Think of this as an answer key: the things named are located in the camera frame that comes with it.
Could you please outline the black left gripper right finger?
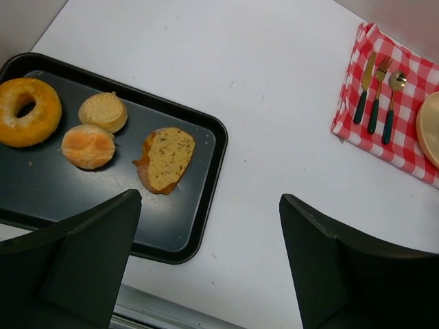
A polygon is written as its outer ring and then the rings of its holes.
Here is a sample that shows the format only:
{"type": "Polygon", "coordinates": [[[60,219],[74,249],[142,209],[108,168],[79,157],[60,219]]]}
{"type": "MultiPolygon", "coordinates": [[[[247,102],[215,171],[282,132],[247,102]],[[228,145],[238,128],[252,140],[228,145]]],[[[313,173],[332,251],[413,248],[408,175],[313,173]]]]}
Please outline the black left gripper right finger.
{"type": "Polygon", "coordinates": [[[319,212],[279,202],[304,328],[437,328],[438,255],[396,245],[319,212]]]}

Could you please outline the herb bread slice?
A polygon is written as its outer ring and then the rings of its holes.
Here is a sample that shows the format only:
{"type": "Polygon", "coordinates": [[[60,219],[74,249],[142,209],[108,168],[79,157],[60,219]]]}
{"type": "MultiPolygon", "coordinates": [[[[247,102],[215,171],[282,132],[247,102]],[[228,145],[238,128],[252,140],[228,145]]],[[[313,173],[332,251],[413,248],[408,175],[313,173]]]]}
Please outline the herb bread slice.
{"type": "Polygon", "coordinates": [[[170,194],[185,174],[195,150],[192,135],[177,127],[153,131],[132,163],[142,185],[153,194],[170,194]]]}

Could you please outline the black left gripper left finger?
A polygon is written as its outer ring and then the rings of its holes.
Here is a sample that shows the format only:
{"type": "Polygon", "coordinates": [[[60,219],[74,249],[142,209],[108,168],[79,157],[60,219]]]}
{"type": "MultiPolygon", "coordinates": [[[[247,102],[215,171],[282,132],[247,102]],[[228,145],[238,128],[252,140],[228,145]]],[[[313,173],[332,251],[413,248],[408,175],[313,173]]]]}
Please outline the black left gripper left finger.
{"type": "Polygon", "coordinates": [[[141,213],[131,189],[1,242],[2,328],[108,328],[141,213]]]}

